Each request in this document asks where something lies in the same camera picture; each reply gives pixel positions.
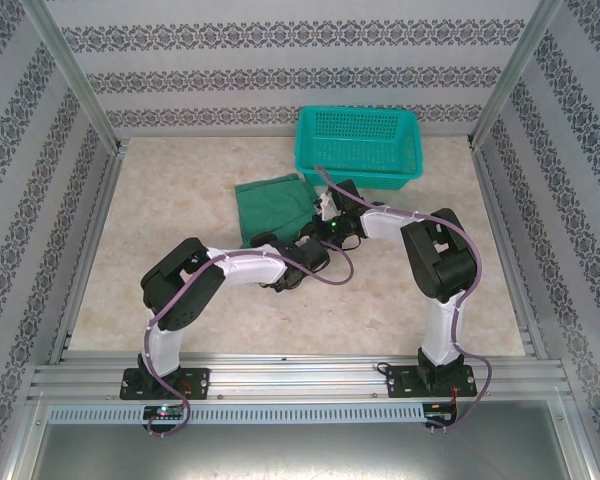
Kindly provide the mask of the teal plastic basket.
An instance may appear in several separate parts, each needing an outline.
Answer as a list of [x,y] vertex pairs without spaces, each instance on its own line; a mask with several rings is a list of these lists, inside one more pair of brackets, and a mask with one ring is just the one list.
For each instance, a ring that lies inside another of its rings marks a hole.
[[400,190],[423,172],[421,133],[408,110],[308,106],[300,110],[295,167],[312,185],[316,168],[333,182],[351,179],[358,188]]

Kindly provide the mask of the green long pants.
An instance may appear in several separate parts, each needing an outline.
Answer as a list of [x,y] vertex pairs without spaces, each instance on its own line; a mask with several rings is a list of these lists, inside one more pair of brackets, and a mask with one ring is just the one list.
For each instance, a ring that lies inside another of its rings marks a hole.
[[235,186],[242,246],[264,232],[281,241],[293,240],[312,220],[315,189],[297,174]]

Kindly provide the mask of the aluminium frame post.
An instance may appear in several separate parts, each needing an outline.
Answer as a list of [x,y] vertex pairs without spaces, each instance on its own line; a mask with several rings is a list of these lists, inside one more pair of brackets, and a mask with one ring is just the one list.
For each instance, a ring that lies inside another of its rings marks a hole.
[[109,153],[120,140],[45,0],[19,0]]
[[521,34],[519,42],[468,136],[471,150],[474,150],[485,140],[510,92],[523,74],[527,64],[533,57],[534,50],[562,4],[563,0],[539,0],[534,13]]

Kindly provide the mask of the left arm's black base plate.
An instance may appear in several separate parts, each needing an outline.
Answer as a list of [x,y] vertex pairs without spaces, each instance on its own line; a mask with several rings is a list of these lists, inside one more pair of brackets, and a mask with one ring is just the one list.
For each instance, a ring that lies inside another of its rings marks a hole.
[[[178,368],[163,377],[172,389],[188,400],[206,400],[210,371],[206,368]],[[144,367],[124,371],[119,397],[122,400],[175,400],[177,395],[162,386]]]

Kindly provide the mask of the right arm's black base plate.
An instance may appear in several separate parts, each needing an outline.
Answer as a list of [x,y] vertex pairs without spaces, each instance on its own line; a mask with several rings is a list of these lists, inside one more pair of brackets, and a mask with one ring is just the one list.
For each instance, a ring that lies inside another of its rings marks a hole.
[[420,378],[416,366],[390,365],[386,368],[386,386],[390,398],[474,398],[478,394],[473,370],[468,365],[433,387]]

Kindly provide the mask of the aluminium mounting rail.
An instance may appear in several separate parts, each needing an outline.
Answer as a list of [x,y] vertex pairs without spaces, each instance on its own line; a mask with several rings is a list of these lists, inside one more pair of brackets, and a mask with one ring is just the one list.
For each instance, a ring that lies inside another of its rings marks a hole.
[[[185,353],[185,367],[210,371],[210,403],[344,403],[388,401],[386,380],[371,355],[248,355]],[[129,352],[69,351],[59,364],[35,368],[26,398],[47,404],[117,403]],[[471,366],[485,400],[571,398],[559,360],[495,357]]]

